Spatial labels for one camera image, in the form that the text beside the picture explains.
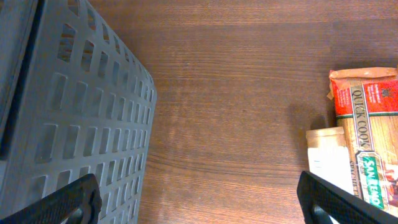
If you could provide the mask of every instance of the pasta package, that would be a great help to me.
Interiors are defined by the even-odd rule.
[[[349,69],[329,78],[354,195],[398,217],[398,71]]]

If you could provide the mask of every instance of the green label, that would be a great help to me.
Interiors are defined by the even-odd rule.
[[[374,205],[377,208],[384,209],[376,159],[374,157],[364,156],[363,164],[366,183],[368,184],[369,202],[371,205]]]

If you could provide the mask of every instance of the food package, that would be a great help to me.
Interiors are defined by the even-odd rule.
[[[349,69],[329,78],[354,195],[398,217],[398,71]]]
[[[309,130],[305,137],[311,173],[354,194],[344,129],[336,127]]]

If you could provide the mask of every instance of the wooden table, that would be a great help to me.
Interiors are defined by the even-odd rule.
[[[398,62],[391,0],[91,2],[157,87],[139,223],[303,223],[329,70]]]

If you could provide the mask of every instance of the wood grain surface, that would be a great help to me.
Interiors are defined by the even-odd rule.
[[[157,87],[139,223],[303,223],[329,71],[398,62],[391,0],[90,2]]]

